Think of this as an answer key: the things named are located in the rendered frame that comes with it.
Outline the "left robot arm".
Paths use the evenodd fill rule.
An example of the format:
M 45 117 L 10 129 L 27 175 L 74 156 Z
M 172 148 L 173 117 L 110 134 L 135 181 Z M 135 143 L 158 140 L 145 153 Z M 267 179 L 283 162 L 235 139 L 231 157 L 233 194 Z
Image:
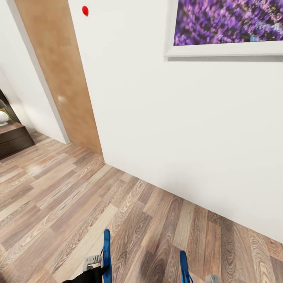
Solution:
M 102 283 L 102 276 L 110 268 L 110 265 L 93 268 L 92 264 L 102 262 L 102 255 L 86 257 L 83 265 L 83 273 L 73 280 L 66 280 L 62 283 Z

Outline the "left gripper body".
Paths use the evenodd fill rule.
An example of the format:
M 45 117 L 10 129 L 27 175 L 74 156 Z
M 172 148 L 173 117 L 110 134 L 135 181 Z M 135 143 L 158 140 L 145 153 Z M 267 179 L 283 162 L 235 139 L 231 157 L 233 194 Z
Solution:
M 102 283 L 102 266 L 97 268 L 89 269 L 84 271 L 82 274 L 78 275 L 81 283 Z

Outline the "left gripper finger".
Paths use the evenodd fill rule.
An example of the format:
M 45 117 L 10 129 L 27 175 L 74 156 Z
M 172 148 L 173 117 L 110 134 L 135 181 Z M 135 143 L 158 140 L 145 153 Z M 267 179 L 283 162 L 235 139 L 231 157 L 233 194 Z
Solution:
M 102 275 L 104 275 L 104 273 L 105 273 L 109 268 L 110 268 L 110 265 L 109 265 L 109 264 L 106 265 L 106 266 L 104 266 L 104 267 L 102 267 L 102 268 L 101 268 L 101 273 L 102 273 Z

